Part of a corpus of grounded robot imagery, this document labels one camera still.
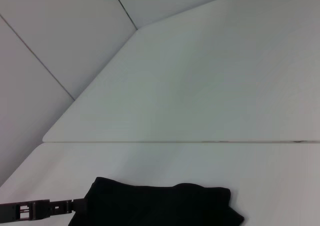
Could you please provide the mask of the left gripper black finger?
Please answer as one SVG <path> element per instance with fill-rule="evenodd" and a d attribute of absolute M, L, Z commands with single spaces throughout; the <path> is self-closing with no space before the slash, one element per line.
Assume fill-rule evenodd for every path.
<path fill-rule="evenodd" d="M 37 221 L 51 216 L 70 214 L 72 212 L 85 213 L 87 200 L 84 198 L 73 200 L 50 201 L 33 200 L 0 205 L 0 221 L 12 223 L 18 221 Z"/>

